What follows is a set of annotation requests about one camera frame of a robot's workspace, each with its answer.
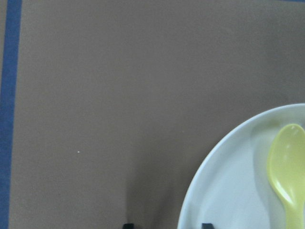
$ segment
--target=yellow spoon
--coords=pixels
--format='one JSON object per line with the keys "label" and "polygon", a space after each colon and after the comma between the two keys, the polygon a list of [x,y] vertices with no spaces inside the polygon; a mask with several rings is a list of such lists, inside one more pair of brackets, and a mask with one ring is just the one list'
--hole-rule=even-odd
{"label": "yellow spoon", "polygon": [[286,229],[304,229],[305,131],[297,124],[283,127],[272,142],[267,173],[269,183],[286,211]]}

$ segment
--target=blue tape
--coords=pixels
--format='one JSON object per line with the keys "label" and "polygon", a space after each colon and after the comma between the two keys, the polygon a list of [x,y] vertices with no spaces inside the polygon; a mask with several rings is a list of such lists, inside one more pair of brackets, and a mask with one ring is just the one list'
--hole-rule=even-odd
{"label": "blue tape", "polygon": [[0,94],[0,228],[9,227],[10,166],[22,0],[8,0]]}

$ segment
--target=plate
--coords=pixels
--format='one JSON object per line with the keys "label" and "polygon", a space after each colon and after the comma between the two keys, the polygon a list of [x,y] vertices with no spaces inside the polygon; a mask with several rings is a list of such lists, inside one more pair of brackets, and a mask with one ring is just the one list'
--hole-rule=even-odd
{"label": "plate", "polygon": [[198,168],[186,193],[178,229],[285,229],[285,211],[266,173],[269,148],[289,123],[305,127],[305,104],[258,114],[227,134]]}

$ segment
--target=dark object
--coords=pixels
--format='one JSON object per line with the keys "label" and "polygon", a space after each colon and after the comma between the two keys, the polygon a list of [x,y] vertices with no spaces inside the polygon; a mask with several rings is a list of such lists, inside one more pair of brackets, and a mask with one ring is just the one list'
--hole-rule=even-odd
{"label": "dark object", "polygon": [[213,224],[212,224],[212,223],[203,223],[201,228],[202,228],[202,229],[215,229],[215,228],[213,227]]}
{"label": "dark object", "polygon": [[125,223],[122,229],[134,229],[133,223]]}

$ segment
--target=spoon handle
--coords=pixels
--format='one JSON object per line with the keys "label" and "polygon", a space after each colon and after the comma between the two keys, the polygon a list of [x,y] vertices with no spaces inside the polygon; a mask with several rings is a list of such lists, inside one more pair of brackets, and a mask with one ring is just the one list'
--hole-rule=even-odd
{"label": "spoon handle", "polygon": [[303,206],[286,205],[286,229],[304,229]]}

